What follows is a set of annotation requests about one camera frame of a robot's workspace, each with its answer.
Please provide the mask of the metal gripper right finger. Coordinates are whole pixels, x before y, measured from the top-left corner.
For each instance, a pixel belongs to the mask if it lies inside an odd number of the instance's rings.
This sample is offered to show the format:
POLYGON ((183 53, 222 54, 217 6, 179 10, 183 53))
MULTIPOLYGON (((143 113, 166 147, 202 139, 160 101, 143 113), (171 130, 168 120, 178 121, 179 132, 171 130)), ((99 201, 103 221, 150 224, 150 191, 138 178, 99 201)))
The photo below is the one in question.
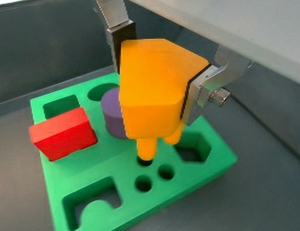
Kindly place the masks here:
POLYGON ((230 92, 223 88, 238 79, 253 65, 245 56, 219 45, 215 64, 209 64, 188 80, 180 110, 180 120, 190 125, 209 104, 223 106, 230 92))

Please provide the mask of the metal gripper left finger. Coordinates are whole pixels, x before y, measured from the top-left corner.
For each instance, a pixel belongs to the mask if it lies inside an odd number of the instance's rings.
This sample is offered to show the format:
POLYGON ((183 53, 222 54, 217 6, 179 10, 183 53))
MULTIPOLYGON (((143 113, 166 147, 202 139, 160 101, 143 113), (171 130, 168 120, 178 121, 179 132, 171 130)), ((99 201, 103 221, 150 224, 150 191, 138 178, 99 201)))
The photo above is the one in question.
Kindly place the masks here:
POLYGON ((120 44, 136 38, 135 22, 130 19, 123 0, 95 0, 106 27, 114 69, 119 72, 120 44))

